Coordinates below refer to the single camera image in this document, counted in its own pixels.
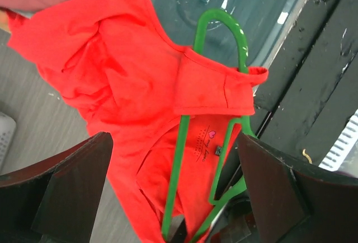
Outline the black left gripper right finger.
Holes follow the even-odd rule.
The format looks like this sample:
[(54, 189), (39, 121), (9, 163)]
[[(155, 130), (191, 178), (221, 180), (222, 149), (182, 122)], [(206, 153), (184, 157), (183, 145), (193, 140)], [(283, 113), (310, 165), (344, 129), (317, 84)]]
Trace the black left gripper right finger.
[(241, 134), (238, 155), (262, 242), (357, 242), (357, 179)]

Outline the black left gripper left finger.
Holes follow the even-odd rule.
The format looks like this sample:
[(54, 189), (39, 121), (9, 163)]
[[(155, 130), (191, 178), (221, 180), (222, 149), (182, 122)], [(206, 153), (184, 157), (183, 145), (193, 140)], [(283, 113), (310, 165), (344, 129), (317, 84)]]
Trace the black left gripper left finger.
[(89, 242), (112, 147), (98, 133), (1, 175), (1, 242)]

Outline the green plastic hanger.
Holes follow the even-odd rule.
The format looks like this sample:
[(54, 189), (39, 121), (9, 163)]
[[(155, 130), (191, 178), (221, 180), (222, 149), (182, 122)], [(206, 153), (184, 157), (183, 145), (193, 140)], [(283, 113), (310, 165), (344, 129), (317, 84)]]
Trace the green plastic hanger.
[[(193, 50), (198, 54), (202, 53), (202, 51), (204, 50), (207, 26), (213, 20), (220, 21), (221, 23), (223, 23), (233, 34), (235, 43), (237, 45), (237, 52), (238, 52), (238, 70), (240, 72), (247, 74), (248, 68), (246, 66), (246, 60), (248, 58), (248, 45), (247, 45), (246, 37), (237, 20), (235, 20), (232, 17), (232, 15), (228, 14), (224, 10), (210, 9), (205, 11), (200, 16), (197, 22)], [(219, 214), (219, 212), (232, 198), (234, 198), (236, 195), (242, 194), (244, 191), (247, 190), (245, 179), (242, 176), (233, 186), (231, 186), (222, 195), (220, 199), (218, 200), (215, 199), (215, 193), (218, 186), (220, 174), (223, 168), (225, 155), (228, 150), (233, 127), (236, 124), (240, 124), (241, 131), (244, 134), (254, 135), (250, 125), (250, 117), (248, 115), (243, 115), (242, 113), (240, 113), (239, 115), (240, 117), (233, 118), (230, 120), (224, 137), (223, 146), (221, 148), (221, 152), (219, 155), (218, 166), (214, 174), (214, 179), (209, 194), (209, 203), (212, 204), (214, 208), (209, 213), (205, 221), (201, 224), (198, 231), (191, 239), (191, 242), (196, 242), (208, 230), (208, 228), (211, 227), (211, 224), (214, 222), (215, 217)], [(175, 154), (173, 159), (173, 166), (171, 170), (171, 177), (168, 186), (166, 206), (164, 208), (162, 227), (161, 227), (161, 233), (164, 240), (168, 239), (169, 228), (172, 221), (172, 213), (173, 213), (175, 197), (177, 193), (178, 180), (181, 172), (181, 165), (182, 165), (182, 159), (185, 150), (185, 143), (186, 143), (187, 133), (189, 129), (189, 123), (190, 123), (190, 116), (188, 115), (181, 116), (180, 124), (178, 126), (178, 135), (177, 135)]]

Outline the red tank top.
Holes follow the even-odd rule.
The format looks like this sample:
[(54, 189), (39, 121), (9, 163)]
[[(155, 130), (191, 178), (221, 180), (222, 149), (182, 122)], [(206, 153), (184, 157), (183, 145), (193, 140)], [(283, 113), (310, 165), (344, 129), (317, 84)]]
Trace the red tank top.
[(252, 89), (267, 80), (208, 59), (170, 40), (150, 0), (69, 0), (30, 18), (6, 11), (9, 45), (33, 62), (89, 134), (110, 133), (107, 173), (142, 242), (163, 242), (161, 228), (180, 117), (190, 117), (173, 215), (187, 241), (204, 242), (216, 150), (231, 119), (253, 115)]

